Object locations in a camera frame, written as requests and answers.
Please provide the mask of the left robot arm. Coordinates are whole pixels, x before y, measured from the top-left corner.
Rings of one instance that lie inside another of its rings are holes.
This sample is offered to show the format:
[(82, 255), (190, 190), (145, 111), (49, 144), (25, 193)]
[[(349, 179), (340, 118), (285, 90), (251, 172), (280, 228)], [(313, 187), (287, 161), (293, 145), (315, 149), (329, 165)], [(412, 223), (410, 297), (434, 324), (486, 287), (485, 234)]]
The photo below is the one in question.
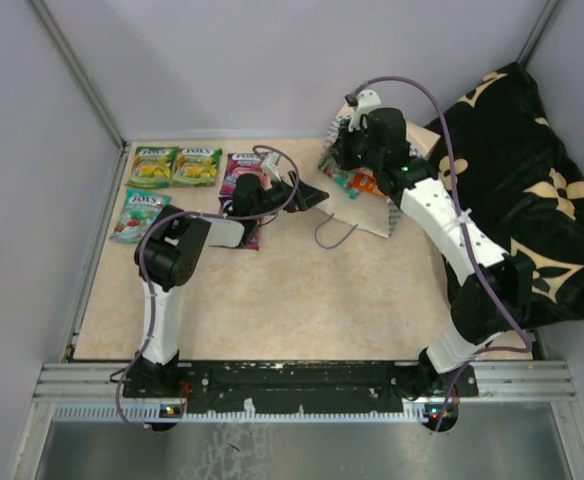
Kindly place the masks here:
[(121, 380), (126, 398), (176, 396), (186, 389), (176, 339), (181, 296), (205, 247), (243, 247), (258, 233), (264, 217), (307, 211), (329, 198), (295, 172), (289, 178), (290, 183), (273, 180), (266, 188), (255, 174), (240, 176), (216, 215), (186, 212), (171, 204), (161, 210), (134, 254), (144, 290), (145, 337)]

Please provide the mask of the teal snack bag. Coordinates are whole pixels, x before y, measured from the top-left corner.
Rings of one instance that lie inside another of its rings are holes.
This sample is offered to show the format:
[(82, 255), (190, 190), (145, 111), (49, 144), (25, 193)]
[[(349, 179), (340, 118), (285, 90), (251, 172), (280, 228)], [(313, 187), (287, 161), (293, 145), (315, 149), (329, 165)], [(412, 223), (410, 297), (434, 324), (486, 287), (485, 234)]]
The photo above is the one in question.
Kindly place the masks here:
[(341, 170), (340, 167), (328, 160), (320, 166), (320, 170), (329, 178), (331, 178), (350, 199), (355, 199), (359, 195), (359, 191), (352, 186), (355, 175), (352, 172)]
[(122, 244), (137, 244), (171, 199), (169, 195), (128, 188), (110, 239)]

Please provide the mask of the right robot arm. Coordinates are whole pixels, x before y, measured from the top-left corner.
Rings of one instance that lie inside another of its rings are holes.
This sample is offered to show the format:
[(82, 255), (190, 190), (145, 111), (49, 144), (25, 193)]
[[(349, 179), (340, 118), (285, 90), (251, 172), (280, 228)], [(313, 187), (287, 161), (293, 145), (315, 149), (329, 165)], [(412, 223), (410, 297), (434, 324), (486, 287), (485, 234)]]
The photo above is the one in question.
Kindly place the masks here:
[(457, 194), (415, 152), (402, 112), (355, 110), (336, 117), (333, 131), (329, 159), (345, 172), (369, 171), (380, 191), (427, 234), (459, 286), (450, 300), (450, 327), (419, 356), (420, 392), (445, 393), (507, 331), (523, 340), (520, 351), (529, 351), (522, 322), (531, 297), (531, 261), (507, 253), (461, 209)]

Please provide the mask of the purple snack bag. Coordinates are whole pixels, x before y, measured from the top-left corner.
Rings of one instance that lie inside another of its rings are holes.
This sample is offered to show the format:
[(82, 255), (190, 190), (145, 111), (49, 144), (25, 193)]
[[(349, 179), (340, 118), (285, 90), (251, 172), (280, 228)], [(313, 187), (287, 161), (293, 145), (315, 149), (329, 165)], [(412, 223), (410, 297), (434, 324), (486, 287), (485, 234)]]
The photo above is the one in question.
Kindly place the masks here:
[[(228, 214), (230, 216), (234, 216), (233, 212), (233, 200), (230, 196), (222, 196), (219, 198), (220, 202), (220, 213)], [(260, 241), (260, 227), (261, 221), (260, 220), (251, 220), (249, 222), (244, 222), (245, 232), (241, 239), (241, 242), (237, 246), (238, 249), (247, 249), (247, 250), (259, 250), (259, 241)]]
[(262, 158), (254, 153), (229, 153), (226, 169), (219, 190), (221, 197), (231, 196), (237, 179), (244, 174), (256, 175), (263, 187), (267, 185), (267, 176), (261, 168)]

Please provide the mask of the green candy bag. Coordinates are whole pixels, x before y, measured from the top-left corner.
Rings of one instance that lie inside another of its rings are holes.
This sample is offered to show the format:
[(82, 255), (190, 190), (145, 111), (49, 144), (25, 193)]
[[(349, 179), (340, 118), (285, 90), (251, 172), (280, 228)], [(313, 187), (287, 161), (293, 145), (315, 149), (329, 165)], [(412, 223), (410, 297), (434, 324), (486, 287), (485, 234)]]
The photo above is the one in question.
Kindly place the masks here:
[(127, 185), (143, 189), (170, 186), (173, 163), (178, 148), (174, 146), (140, 146), (134, 152)]
[(221, 155), (220, 148), (178, 148), (172, 168), (171, 186), (214, 186), (218, 177)]

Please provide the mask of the blue checkered paper bag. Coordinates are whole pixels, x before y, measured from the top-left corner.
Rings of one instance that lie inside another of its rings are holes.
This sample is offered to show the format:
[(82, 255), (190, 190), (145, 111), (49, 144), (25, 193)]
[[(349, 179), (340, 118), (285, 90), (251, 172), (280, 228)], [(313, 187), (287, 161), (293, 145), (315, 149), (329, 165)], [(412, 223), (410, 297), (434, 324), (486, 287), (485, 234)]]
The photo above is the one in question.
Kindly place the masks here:
[(341, 172), (329, 155), (340, 122), (348, 120), (352, 113), (353, 108), (344, 104), (332, 120), (318, 164), (310, 170), (307, 179), (312, 186), (329, 193), (329, 198), (318, 205), (328, 216), (359, 230), (390, 238), (401, 218), (400, 210), (381, 193), (368, 170)]

